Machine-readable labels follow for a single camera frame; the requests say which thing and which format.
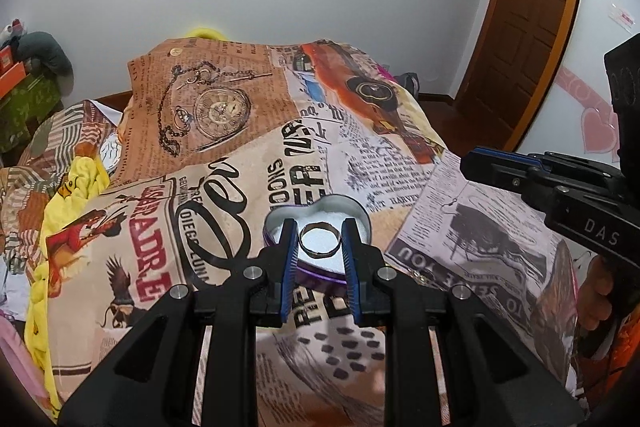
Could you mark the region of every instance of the plaid fabric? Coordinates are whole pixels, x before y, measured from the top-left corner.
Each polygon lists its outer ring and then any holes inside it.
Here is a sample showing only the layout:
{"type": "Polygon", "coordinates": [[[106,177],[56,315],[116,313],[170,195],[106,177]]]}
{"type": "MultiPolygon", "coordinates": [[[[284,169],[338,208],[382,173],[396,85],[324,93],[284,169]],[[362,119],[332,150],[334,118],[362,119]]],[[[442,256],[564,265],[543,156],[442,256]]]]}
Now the plaid fabric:
{"type": "Polygon", "coordinates": [[[74,156],[95,156],[114,125],[91,102],[76,103],[44,121],[18,165],[0,169],[0,247],[14,271],[43,261],[38,246],[44,208],[74,156]]]}

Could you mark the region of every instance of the human hand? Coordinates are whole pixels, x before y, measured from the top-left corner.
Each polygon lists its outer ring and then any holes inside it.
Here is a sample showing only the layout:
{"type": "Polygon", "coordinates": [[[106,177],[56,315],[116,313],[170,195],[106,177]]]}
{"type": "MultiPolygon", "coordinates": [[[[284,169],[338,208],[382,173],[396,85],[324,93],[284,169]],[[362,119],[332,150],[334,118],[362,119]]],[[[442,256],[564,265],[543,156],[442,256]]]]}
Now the human hand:
{"type": "Polygon", "coordinates": [[[578,290],[578,322],[589,331],[595,330],[600,321],[611,314],[611,303],[607,295],[613,289],[613,275],[601,256],[596,256],[589,265],[587,279],[578,290]]]}

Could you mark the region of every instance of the open tin box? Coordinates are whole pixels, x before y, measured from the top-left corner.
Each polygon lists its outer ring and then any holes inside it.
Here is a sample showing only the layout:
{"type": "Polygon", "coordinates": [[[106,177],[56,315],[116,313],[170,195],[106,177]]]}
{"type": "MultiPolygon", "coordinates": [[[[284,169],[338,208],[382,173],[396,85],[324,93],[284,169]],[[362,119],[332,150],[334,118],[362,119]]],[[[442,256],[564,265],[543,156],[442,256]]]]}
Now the open tin box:
{"type": "MultiPolygon", "coordinates": [[[[371,221],[367,211],[356,200],[341,194],[323,196],[313,204],[288,204],[274,208],[264,220],[262,234],[265,245],[277,243],[285,219],[295,219],[298,233],[308,223],[329,223],[337,230],[342,229],[343,220],[353,217],[358,226],[360,240],[371,244],[371,221]]],[[[296,283],[313,290],[336,297],[347,295],[347,285],[342,260],[342,243],[330,257],[313,259],[302,249],[298,249],[298,270],[296,283]]]]}

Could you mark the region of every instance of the metal screw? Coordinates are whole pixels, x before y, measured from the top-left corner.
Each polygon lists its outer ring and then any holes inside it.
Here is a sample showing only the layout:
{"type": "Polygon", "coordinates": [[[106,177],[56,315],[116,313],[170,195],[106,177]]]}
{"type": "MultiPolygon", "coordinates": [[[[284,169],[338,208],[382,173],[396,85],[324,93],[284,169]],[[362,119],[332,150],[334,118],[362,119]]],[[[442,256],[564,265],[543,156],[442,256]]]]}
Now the metal screw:
{"type": "Polygon", "coordinates": [[[189,287],[186,284],[177,284],[169,290],[169,295],[174,299],[184,299],[189,294],[189,287]]]}
{"type": "Polygon", "coordinates": [[[468,286],[462,284],[453,286],[451,293],[453,293],[453,296],[456,299],[460,299],[461,301],[466,301],[471,296],[471,290],[468,288],[468,286]]]}
{"type": "Polygon", "coordinates": [[[388,266],[385,266],[378,270],[378,277],[380,277],[380,279],[382,279],[383,281],[393,280],[397,275],[398,272],[393,268],[389,268],[388,266]]]}
{"type": "Polygon", "coordinates": [[[259,266],[248,266],[244,269],[242,275],[247,279],[254,281],[262,276],[262,268],[259,266]]]}

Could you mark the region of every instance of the door panel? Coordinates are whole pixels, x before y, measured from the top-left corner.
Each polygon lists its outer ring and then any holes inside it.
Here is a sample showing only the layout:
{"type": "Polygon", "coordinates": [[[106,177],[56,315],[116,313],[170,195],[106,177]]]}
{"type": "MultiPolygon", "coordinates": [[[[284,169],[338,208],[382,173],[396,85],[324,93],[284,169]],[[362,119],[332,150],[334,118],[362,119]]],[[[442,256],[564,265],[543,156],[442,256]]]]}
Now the door panel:
{"type": "Polygon", "coordinates": [[[545,69],[566,0],[497,0],[476,66],[456,108],[501,148],[545,69]]]}

